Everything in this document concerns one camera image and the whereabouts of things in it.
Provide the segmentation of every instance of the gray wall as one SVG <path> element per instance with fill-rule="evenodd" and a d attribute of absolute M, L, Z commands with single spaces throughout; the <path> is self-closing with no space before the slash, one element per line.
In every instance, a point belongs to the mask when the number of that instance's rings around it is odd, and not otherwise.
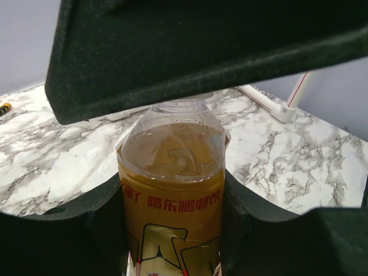
<path fill-rule="evenodd" d="M 60 0 L 0 0 L 0 95 L 45 81 Z M 298 75 L 256 85 L 287 100 Z M 320 70 L 300 108 L 368 140 L 368 59 Z"/>
<path fill-rule="evenodd" d="M 60 0 L 0 0 L 0 95 L 44 82 Z"/>
<path fill-rule="evenodd" d="M 286 101 L 299 76 L 255 85 Z M 368 58 L 318 70 L 298 107 L 368 141 Z"/>

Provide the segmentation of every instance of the red line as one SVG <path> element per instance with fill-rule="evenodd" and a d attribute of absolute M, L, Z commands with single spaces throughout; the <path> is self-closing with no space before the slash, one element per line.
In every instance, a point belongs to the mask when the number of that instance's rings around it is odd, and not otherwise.
<path fill-rule="evenodd" d="M 258 104 L 260 104 L 260 105 L 262 105 L 265 109 L 267 109 L 268 111 L 271 111 L 271 109 L 270 108 L 268 108 L 267 106 L 265 106 L 263 103 L 261 103 L 261 102 L 259 102 L 258 100 L 256 100 L 255 98 L 253 98 L 252 96 L 250 96 L 245 90 L 243 90 L 243 89 L 241 89 L 240 87 L 239 87 L 239 89 L 241 90 L 241 91 L 243 91 L 244 93 L 245 93 L 245 95 L 247 95 L 248 97 L 250 97 L 251 99 L 253 99 L 256 103 L 258 103 Z"/>
<path fill-rule="evenodd" d="M 299 90 L 299 88 L 300 88 L 301 84 L 303 83 L 304 78 L 305 78 L 305 76 L 306 76 L 307 74 L 308 74 L 308 71 L 307 71 L 307 72 L 305 72 L 305 74 L 304 74 L 303 78 L 301 79 L 301 82 L 299 83 L 299 86 L 298 86 L 297 90 L 295 91 L 295 93 L 294 93 L 294 95 L 293 95 L 292 100 L 289 102 L 288 107 L 290 107 L 290 105 L 292 104 L 292 102 L 293 102 L 293 100 L 294 100 L 294 98 L 295 98 L 295 95 L 297 94 L 297 92 L 298 92 L 298 90 Z"/>

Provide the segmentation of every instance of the yellow label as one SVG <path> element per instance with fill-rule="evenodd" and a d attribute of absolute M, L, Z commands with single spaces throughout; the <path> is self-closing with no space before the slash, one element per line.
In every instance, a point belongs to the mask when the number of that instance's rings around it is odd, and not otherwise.
<path fill-rule="evenodd" d="M 129 276 L 212 276 L 219 263 L 224 171 L 199 183 L 135 175 L 119 163 Z"/>

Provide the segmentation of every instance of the plastic bottle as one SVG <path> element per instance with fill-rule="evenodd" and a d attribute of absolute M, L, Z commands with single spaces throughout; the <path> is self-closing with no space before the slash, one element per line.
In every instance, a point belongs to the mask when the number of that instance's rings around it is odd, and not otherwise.
<path fill-rule="evenodd" d="M 129 276 L 212 276 L 229 136 L 205 96 L 154 105 L 117 146 Z"/>

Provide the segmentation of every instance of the liquid surface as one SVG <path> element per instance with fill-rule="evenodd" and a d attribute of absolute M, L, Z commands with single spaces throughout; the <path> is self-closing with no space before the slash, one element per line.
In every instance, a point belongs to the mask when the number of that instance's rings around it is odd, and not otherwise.
<path fill-rule="evenodd" d="M 124 162 L 144 170 L 150 178 L 201 181 L 223 168 L 225 134 L 201 124 L 157 126 L 131 133 L 121 155 Z"/>

